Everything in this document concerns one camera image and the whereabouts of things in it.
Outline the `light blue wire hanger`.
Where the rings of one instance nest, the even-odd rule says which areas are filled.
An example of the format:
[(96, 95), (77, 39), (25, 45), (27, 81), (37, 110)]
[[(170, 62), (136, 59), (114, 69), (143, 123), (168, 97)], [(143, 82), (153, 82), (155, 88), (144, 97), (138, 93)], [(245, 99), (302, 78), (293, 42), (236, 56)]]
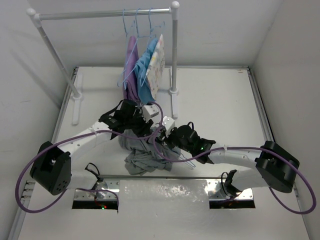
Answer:
[(191, 170), (196, 168), (196, 165), (191, 160), (187, 161), (187, 158), (181, 151), (178, 151), (177, 154), (178, 154), (178, 160), (180, 162), (186, 164)]

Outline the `grey t shirt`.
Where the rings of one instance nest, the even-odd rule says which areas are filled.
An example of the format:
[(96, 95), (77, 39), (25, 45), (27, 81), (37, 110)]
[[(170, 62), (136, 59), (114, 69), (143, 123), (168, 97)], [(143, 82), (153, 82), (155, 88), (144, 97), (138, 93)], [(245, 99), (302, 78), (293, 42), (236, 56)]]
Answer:
[(125, 130), (124, 135), (118, 137), (121, 148), (130, 151), (130, 154), (124, 159), (124, 166), (130, 175), (144, 175), (152, 173), (155, 170), (171, 171), (173, 163), (166, 160), (178, 160), (181, 150), (177, 147), (170, 149), (156, 142), (155, 145), (146, 140), (133, 139), (136, 137), (132, 130)]

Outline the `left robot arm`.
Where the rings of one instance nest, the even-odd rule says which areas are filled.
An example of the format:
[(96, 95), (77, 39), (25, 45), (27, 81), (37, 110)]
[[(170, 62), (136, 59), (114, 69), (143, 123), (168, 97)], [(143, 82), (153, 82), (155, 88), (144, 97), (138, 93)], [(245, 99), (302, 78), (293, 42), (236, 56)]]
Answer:
[(67, 189), (92, 190), (100, 180), (99, 175), (87, 169), (74, 170), (72, 163), (126, 130), (133, 131), (138, 138), (149, 136), (154, 123), (152, 118), (158, 114), (159, 110), (153, 104), (138, 106), (131, 100), (121, 100), (115, 108), (71, 139), (56, 144), (43, 143), (29, 175), (53, 196)]

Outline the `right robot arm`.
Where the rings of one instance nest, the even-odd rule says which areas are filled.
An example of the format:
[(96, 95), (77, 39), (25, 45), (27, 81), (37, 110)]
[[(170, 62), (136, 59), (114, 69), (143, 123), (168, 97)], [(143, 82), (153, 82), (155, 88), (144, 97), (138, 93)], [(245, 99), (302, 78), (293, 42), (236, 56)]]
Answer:
[(201, 138), (192, 123), (176, 127), (163, 123), (160, 139), (171, 149), (178, 148), (191, 154), (201, 164), (228, 164), (244, 167), (227, 173), (223, 192), (235, 196), (247, 188), (270, 187), (281, 193), (291, 193), (299, 161), (274, 141), (266, 141), (258, 149), (231, 147), (215, 140)]

